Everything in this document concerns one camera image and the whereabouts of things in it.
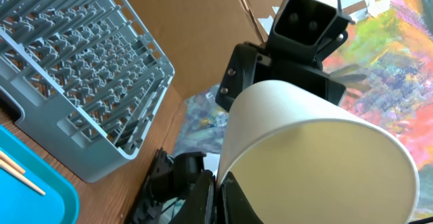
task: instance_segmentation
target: chopstick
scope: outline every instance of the chopstick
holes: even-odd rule
[[[24,170],[19,164],[16,164],[9,156],[7,156],[7,154],[2,152],[1,150],[0,150],[0,160],[5,161],[21,174],[24,174],[26,172],[26,170]]]
[[[14,162],[11,158],[7,157],[7,161],[5,161],[4,156],[5,154],[0,154],[0,168],[3,168],[5,171],[7,171],[10,175],[16,177],[17,179],[19,179],[21,182],[23,182],[24,184],[26,184],[27,186],[31,187],[33,190],[35,190],[36,192],[40,193],[42,196],[45,195],[45,192],[43,190],[41,190],[41,188],[39,188],[38,186],[36,186],[36,184],[34,184],[32,181],[28,180],[21,172],[25,170],[19,166],[18,164],[16,164],[16,162]],[[16,167],[13,167],[12,165],[8,164],[9,162],[12,162],[12,165],[18,167],[19,169],[22,169],[22,171],[18,171],[16,169]]]

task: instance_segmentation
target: dish rack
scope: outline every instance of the dish rack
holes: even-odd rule
[[[127,0],[0,0],[0,97],[95,182],[134,159],[175,71]]]

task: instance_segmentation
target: colorful painting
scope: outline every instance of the colorful painting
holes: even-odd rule
[[[351,64],[366,74],[366,92],[349,89],[342,107],[391,132],[410,151],[420,177],[414,219],[433,216],[433,0],[390,0],[376,18],[348,27],[347,42],[323,65],[333,72]],[[227,114],[215,103],[218,86],[187,100],[176,152],[219,153]]]

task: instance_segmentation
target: white paper cup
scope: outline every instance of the white paper cup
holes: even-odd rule
[[[403,224],[419,187],[398,139],[283,81],[234,101],[217,188],[228,171],[266,224]]]

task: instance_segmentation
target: wooden surface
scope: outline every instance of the wooden surface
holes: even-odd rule
[[[14,125],[11,112],[1,104],[0,123],[62,174],[78,192],[78,223],[123,223],[144,180],[156,150],[171,153],[180,131],[186,105],[171,86],[163,99],[138,157],[97,183],[85,183]]]

